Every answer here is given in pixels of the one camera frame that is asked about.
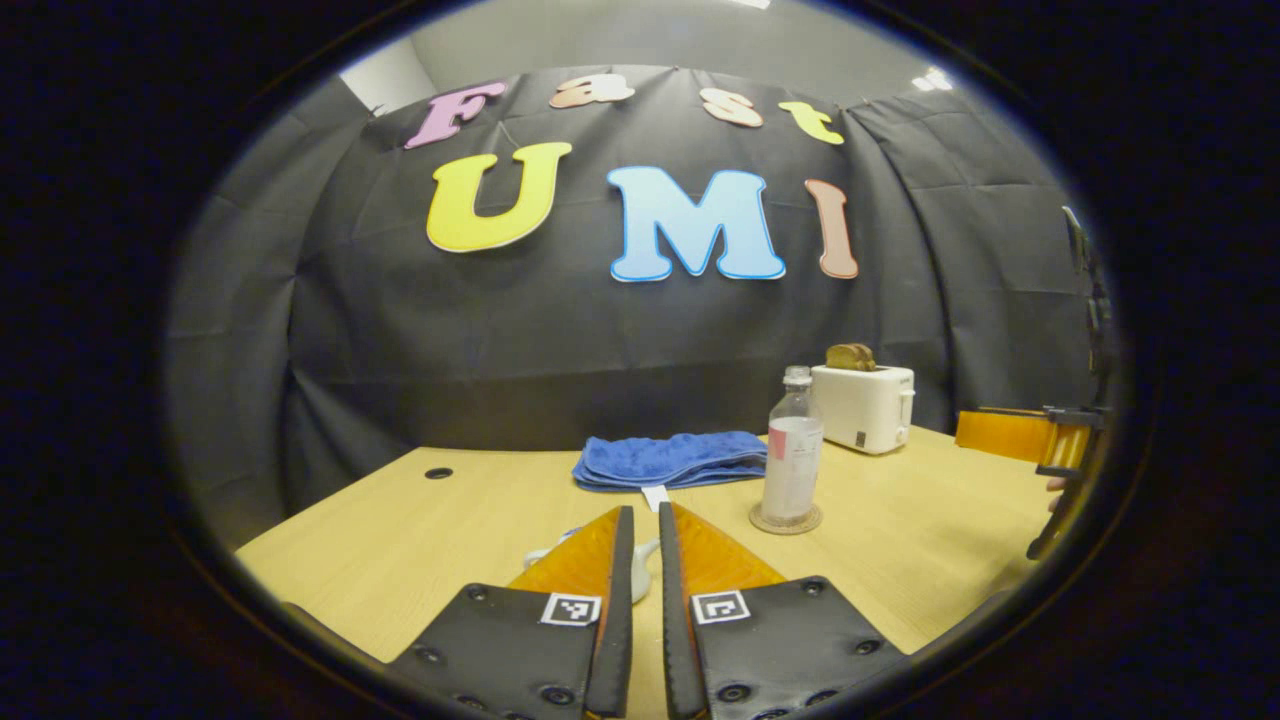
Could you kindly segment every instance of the bottle cap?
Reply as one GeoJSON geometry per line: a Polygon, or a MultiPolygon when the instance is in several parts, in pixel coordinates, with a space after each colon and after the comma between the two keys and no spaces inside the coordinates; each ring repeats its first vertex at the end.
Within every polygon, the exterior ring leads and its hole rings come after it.
{"type": "Polygon", "coordinates": [[[782,375],[782,384],[806,386],[813,384],[808,365],[787,365],[787,372],[782,375]]]}

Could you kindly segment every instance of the folded towel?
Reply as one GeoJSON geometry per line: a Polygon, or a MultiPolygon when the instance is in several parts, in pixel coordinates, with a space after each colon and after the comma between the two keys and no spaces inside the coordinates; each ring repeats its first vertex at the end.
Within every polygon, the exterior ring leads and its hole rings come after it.
{"type": "Polygon", "coordinates": [[[573,468],[573,479],[596,492],[696,487],[764,477],[767,454],[759,438],[739,430],[614,442],[593,437],[573,468]]]}

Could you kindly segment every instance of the wooden table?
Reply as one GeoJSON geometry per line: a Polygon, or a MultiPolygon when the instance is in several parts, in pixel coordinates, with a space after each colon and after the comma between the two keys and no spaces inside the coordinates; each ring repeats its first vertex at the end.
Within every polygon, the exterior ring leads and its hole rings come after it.
{"type": "MultiPolygon", "coordinates": [[[[381,661],[399,655],[470,582],[506,584],[529,551],[617,506],[635,507],[636,544],[658,536],[640,493],[573,486],[579,452],[417,448],[253,539],[237,557],[279,600],[297,603],[381,661]],[[426,479],[431,468],[447,479],[426,479]]],[[[1048,520],[1034,464],[956,447],[913,428],[873,457],[826,443],[801,536],[755,529],[763,479],[671,492],[787,578],[826,575],[904,652],[955,625],[1034,569],[1027,544],[1048,520]]],[[[634,607],[628,717],[663,717],[660,557],[634,607]]]]}

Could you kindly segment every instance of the blue letter m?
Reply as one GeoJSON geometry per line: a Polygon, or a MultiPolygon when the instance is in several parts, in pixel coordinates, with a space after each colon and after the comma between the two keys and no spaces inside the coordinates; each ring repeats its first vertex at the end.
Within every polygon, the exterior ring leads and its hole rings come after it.
{"type": "Polygon", "coordinates": [[[658,231],[694,277],[707,269],[722,228],[724,252],[716,261],[721,274],[776,279],[787,272],[764,224],[760,176],[721,170],[698,205],[660,168],[617,168],[607,178],[622,191],[622,258],[609,268],[616,279],[648,282],[671,274],[671,260],[658,251],[658,231]]]}

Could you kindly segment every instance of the white ceiling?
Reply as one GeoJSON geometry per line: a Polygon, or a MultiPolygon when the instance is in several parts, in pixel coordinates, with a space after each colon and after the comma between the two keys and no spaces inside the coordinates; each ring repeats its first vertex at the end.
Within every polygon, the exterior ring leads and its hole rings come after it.
{"type": "Polygon", "coordinates": [[[842,10],[801,0],[764,10],[732,0],[485,0],[422,26],[343,79],[367,106],[383,105],[380,114],[486,79],[596,64],[722,72],[849,105],[913,91],[934,63],[842,10]]]}

